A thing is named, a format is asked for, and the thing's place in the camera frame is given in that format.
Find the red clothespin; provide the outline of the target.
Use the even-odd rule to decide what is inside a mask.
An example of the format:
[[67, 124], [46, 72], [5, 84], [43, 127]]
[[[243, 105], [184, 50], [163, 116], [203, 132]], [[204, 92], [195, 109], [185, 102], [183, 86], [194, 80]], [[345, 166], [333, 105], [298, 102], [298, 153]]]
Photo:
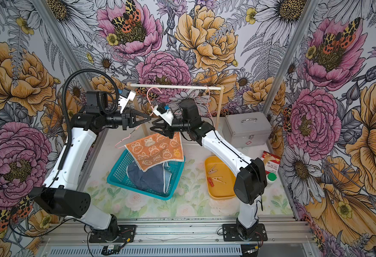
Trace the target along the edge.
[[207, 181], [208, 181], [208, 184], [209, 184], [211, 187], [214, 187], [214, 186], [215, 186], [214, 183], [213, 183], [213, 180], [212, 180], [210, 177], [207, 178]]

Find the blue towel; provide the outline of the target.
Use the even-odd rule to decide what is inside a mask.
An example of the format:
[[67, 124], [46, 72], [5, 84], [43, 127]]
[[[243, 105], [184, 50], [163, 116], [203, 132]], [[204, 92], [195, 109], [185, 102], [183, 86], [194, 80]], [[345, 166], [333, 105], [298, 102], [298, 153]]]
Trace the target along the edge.
[[167, 193], [172, 177], [167, 162], [153, 166], [147, 171], [142, 171], [135, 162], [132, 162], [127, 166], [126, 174], [137, 189], [163, 194]]

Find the orange bunny towel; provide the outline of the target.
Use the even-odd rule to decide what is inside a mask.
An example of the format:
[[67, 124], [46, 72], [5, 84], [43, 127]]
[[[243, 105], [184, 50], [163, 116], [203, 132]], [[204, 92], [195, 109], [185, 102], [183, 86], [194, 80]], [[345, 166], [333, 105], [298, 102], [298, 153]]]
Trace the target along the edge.
[[156, 133], [128, 143], [125, 148], [143, 172], [158, 164], [169, 161], [182, 162], [184, 160], [179, 132], [175, 132], [172, 139]]

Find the beige clothespin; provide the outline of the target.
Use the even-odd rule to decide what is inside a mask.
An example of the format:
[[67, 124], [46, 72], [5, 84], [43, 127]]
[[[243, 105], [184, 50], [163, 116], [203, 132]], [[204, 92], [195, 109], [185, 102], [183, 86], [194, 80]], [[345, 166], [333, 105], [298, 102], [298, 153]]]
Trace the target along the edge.
[[214, 165], [209, 171], [208, 171], [208, 174], [213, 174], [215, 173], [217, 170], [215, 169], [216, 165]]
[[222, 176], [212, 177], [213, 182], [219, 182], [221, 184], [225, 184], [225, 181], [222, 180]]

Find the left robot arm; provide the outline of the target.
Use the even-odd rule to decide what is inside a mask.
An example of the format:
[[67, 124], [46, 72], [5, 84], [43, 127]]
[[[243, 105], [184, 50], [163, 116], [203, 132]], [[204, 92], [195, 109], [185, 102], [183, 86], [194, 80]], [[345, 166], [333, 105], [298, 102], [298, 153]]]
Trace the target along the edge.
[[126, 105], [134, 100], [135, 92], [121, 90], [114, 101], [117, 108], [111, 114], [104, 113], [108, 107], [108, 93], [89, 91], [84, 111], [73, 115], [67, 129], [67, 142], [56, 165], [40, 187], [34, 187], [29, 197], [48, 214], [75, 218], [92, 228], [97, 239], [113, 242], [119, 238], [117, 219], [91, 203], [91, 196], [77, 190], [79, 176], [87, 153], [105, 128], [126, 130], [150, 121], [150, 116]]

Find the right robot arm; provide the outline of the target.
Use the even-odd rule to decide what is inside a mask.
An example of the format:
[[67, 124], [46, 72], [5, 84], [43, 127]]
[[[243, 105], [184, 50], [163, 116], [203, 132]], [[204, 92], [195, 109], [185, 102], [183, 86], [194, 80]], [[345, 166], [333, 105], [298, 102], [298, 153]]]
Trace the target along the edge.
[[180, 109], [181, 117], [175, 117], [171, 108], [164, 103], [155, 106], [153, 114], [159, 119], [153, 122], [150, 130], [170, 139], [176, 132], [186, 132], [192, 141], [223, 161], [236, 178], [233, 190], [241, 201], [236, 220], [239, 238], [251, 240], [257, 235], [257, 211], [262, 207], [262, 195], [267, 187], [264, 162], [260, 158], [252, 159], [244, 155], [223, 139], [212, 124], [202, 119], [194, 100], [183, 100]]

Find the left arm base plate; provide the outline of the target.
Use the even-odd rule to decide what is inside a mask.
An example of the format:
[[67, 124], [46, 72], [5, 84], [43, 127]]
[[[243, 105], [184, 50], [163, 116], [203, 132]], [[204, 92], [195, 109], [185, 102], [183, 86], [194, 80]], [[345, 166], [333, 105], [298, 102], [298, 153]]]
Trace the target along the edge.
[[136, 225], [118, 225], [106, 230], [93, 229], [89, 237], [90, 243], [132, 243], [134, 241]]

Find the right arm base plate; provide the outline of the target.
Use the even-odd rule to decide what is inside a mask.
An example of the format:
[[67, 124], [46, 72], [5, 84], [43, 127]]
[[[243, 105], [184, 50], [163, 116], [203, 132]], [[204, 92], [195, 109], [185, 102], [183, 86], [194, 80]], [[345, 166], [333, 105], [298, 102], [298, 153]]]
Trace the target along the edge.
[[222, 235], [225, 242], [266, 242], [268, 240], [265, 225], [254, 224], [246, 229], [241, 224], [223, 224]]

